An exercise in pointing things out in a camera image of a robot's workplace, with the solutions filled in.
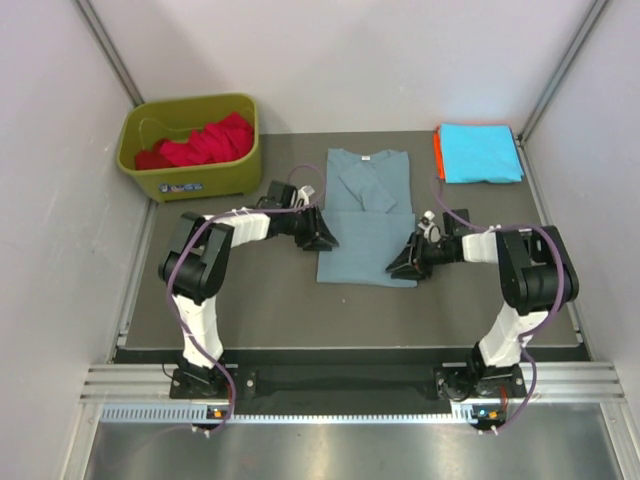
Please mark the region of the grey-blue t-shirt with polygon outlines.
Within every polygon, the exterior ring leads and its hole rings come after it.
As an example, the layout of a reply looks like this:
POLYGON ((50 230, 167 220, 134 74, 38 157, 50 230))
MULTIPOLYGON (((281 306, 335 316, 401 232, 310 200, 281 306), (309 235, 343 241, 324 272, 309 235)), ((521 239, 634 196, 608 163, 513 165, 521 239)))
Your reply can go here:
POLYGON ((318 282, 417 286, 414 280, 394 279, 386 272, 416 224, 405 151, 363 155, 329 149, 322 216, 339 246, 319 254, 318 282))

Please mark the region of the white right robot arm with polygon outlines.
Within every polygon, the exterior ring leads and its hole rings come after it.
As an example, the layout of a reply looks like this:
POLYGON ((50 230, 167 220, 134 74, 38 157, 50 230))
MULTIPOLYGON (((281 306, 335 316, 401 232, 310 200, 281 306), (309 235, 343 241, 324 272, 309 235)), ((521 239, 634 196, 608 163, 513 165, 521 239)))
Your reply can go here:
POLYGON ((503 304, 465 365, 437 370, 438 393, 455 402, 501 393, 521 396, 519 363, 527 344, 537 328, 579 293, 563 240, 554 226, 475 228, 465 209, 446 211, 442 218, 438 225, 433 212, 426 212, 387 273, 422 281, 440 265, 494 264, 503 304))

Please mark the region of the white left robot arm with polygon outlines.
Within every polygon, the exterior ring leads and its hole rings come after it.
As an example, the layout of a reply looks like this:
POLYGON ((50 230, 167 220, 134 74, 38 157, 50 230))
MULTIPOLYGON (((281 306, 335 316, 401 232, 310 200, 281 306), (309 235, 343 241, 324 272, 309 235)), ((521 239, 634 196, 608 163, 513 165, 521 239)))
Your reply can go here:
POLYGON ((309 185, 298 188, 273 181, 254 206, 213 216, 181 215, 158 268, 184 341, 182 358, 172 373, 171 398, 220 398, 235 392, 230 372, 220 362, 224 347, 216 308, 234 248, 279 235, 291 236, 304 251, 339 246, 313 195, 309 185))

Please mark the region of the folded cyan t-shirt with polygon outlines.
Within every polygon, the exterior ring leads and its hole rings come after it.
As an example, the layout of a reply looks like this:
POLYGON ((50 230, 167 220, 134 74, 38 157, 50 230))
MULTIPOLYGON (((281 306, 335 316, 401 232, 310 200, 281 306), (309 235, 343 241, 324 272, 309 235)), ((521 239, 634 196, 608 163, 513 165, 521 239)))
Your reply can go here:
POLYGON ((514 136, 507 125, 443 123, 438 128, 446 183, 510 184, 523 179, 514 136))

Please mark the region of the folded orange t-shirt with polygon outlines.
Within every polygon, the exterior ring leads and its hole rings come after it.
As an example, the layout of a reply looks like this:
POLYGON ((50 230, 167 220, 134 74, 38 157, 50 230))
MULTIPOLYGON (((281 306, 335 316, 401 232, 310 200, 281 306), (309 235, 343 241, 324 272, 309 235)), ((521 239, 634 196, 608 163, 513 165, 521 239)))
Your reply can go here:
POLYGON ((434 149, 434 157, 436 162, 438 178, 440 180, 445 180, 446 173, 445 173, 443 155, 441 150, 440 128, 437 128, 433 133, 433 149, 434 149))

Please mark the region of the red t-shirt in bin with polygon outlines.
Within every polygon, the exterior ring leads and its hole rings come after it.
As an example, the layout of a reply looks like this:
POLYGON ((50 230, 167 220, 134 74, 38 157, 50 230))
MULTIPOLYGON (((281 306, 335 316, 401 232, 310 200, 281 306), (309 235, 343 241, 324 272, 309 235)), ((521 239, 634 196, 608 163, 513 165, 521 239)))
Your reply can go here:
POLYGON ((186 140, 161 138, 151 149, 134 157, 137 170, 184 168, 237 161, 252 149, 253 126, 233 112, 218 122, 207 123, 201 130, 190 130, 186 140))

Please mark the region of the olive green plastic bin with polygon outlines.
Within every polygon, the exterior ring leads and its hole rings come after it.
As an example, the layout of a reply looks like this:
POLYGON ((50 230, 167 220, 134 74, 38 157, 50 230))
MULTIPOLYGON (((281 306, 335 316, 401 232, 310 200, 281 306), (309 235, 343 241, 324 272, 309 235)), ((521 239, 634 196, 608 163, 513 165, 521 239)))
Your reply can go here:
POLYGON ((157 202, 249 193, 262 179, 256 102, 231 93, 134 108, 117 165, 157 202))

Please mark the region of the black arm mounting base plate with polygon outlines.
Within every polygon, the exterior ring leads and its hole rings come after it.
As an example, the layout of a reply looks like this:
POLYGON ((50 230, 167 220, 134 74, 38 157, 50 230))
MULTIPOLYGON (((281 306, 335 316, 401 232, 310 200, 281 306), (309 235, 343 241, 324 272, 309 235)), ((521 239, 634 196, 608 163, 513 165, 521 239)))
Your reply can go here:
POLYGON ((172 372, 169 397, 180 400, 264 398, 280 392, 407 392, 426 400, 514 399, 526 394, 518 366, 476 377, 466 365, 282 364, 227 367, 202 373, 180 366, 172 372))

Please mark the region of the aluminium front frame rail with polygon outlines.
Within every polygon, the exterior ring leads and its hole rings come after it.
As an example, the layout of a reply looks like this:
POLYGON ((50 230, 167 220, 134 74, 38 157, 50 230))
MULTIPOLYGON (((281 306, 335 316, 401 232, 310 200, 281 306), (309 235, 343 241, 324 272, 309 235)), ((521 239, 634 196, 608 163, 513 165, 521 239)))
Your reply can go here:
MULTIPOLYGON (((615 403, 625 394, 614 366, 606 362, 540 362, 532 400, 538 403, 615 403)), ((159 365, 95 365, 81 399, 97 402, 167 401, 173 381, 159 365)))

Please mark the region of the aluminium right corner post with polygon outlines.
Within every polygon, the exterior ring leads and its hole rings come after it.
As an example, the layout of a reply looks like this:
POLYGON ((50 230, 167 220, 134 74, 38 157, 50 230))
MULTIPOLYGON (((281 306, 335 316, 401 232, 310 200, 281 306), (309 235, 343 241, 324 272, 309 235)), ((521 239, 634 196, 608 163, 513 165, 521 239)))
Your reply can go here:
POLYGON ((533 110, 527 117, 521 131, 516 136, 520 145, 524 145, 533 134, 610 5, 610 0, 594 0, 590 2, 586 13, 580 20, 576 31, 571 36, 567 47, 546 82, 533 110))

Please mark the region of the aluminium corner post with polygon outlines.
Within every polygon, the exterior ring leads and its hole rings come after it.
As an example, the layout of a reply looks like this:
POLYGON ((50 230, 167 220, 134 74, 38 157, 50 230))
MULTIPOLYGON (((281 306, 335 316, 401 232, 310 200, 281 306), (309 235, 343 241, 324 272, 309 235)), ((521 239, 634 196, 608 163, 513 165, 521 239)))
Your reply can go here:
POLYGON ((131 104, 135 107, 142 105, 144 103, 143 95, 125 65, 93 3, 89 0, 72 0, 71 3, 77 9, 98 45, 98 48, 105 56, 107 64, 116 76, 131 104))
POLYGON ((527 117, 521 131, 516 136, 520 145, 524 145, 533 134, 610 5, 610 0, 594 0, 590 2, 586 13, 580 20, 576 31, 571 36, 567 47, 546 82, 533 110, 527 117))

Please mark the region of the aluminium left corner post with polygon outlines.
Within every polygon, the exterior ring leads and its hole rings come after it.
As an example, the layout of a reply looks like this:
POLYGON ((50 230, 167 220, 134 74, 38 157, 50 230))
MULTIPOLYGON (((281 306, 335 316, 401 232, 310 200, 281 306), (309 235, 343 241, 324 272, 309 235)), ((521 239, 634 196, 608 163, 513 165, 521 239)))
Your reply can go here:
POLYGON ((107 64, 116 76, 131 104, 135 107, 142 105, 144 103, 143 95, 125 65, 93 3, 89 0, 72 0, 71 3, 77 9, 98 45, 98 48, 105 56, 107 64))

